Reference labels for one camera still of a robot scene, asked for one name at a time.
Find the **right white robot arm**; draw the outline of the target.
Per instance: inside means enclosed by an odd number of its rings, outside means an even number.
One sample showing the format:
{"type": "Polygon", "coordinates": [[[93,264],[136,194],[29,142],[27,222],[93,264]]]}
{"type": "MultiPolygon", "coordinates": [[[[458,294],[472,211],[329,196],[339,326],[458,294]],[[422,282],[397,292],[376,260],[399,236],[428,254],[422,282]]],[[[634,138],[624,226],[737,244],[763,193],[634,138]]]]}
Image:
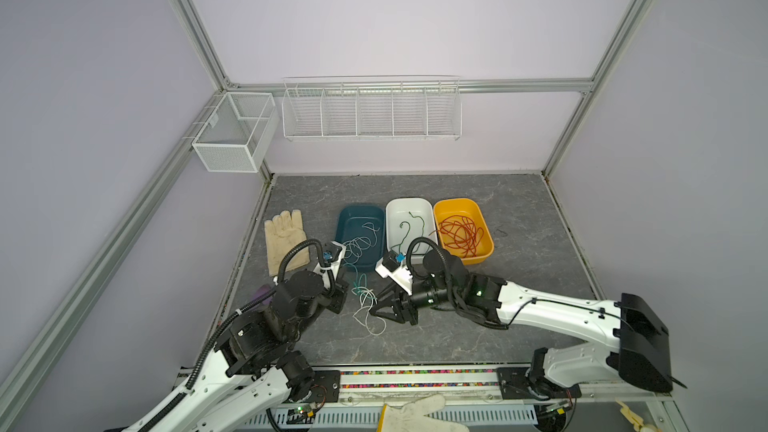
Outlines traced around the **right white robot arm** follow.
{"type": "Polygon", "coordinates": [[[388,282],[370,309],[378,318],[415,325],[420,310],[431,308],[490,330],[523,325],[579,339],[567,348],[536,349],[529,366],[506,382],[518,396],[568,397],[582,383],[616,379],[670,393],[680,383],[671,369],[669,329],[640,296],[624,293],[611,301],[537,291],[471,272],[424,237],[405,253],[386,252],[375,271],[388,282]]]}

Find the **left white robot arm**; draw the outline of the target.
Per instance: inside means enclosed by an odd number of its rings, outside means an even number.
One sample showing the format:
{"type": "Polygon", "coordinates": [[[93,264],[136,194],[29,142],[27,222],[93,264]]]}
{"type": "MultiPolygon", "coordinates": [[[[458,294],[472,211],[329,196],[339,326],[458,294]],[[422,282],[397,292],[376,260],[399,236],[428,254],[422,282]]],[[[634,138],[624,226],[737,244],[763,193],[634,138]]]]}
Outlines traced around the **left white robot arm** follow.
{"type": "Polygon", "coordinates": [[[233,431],[284,402],[328,395],[295,346],[325,311],[340,313],[349,290],[346,248],[307,239],[282,260],[275,284],[213,332],[183,382],[132,431],[233,431]]]}

